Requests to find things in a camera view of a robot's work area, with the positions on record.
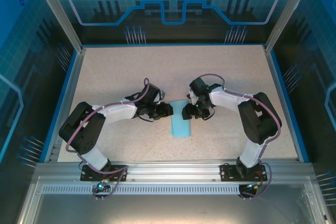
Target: speckled tabletop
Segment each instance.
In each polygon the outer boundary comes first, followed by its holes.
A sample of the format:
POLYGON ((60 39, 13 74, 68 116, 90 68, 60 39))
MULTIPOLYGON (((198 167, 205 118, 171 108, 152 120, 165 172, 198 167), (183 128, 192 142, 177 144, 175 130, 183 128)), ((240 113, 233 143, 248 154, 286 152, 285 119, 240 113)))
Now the speckled tabletop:
MULTIPOLYGON (((148 77, 166 92, 164 101, 186 99, 189 84, 204 73, 217 73, 225 86, 238 92, 268 95, 282 120, 282 134, 264 157, 297 157, 262 46, 169 46, 90 48, 84 56, 72 109, 120 101, 143 89, 148 77)), ((206 83, 220 83, 215 77, 206 83)), ((190 137, 173 137, 171 119, 154 123, 123 120, 102 129, 98 146, 112 161, 171 161, 237 158, 247 137, 240 116, 216 107, 209 121, 191 121, 190 137)), ((78 161, 63 142, 59 162, 78 161)))

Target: enclosure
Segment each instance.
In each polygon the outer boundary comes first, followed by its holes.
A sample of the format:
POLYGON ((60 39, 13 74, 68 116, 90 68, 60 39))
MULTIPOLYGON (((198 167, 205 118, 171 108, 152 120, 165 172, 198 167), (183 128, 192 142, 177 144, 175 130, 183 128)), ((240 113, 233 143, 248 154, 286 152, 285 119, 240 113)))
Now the enclosure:
POLYGON ((334 222, 336 0, 0 5, 2 223, 334 222), (266 93, 277 111, 265 194, 250 202, 238 197, 250 182, 222 181, 221 165, 236 163, 246 134, 236 113, 217 106, 211 120, 190 120, 184 137, 170 117, 105 125, 97 145, 129 167, 112 197, 96 202, 97 182, 80 180, 81 160, 59 137, 76 105, 120 101, 145 77, 165 102, 183 100, 204 73, 230 90, 266 93))

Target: blue block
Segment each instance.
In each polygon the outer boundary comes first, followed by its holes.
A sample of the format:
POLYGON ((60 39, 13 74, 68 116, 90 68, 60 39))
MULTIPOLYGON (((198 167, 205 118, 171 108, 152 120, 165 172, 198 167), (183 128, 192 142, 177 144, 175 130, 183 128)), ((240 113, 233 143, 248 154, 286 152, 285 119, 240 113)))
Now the blue block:
POLYGON ((182 110, 189 103, 188 100, 170 102, 173 107, 171 134, 174 137, 190 136, 190 120, 183 120, 182 110))

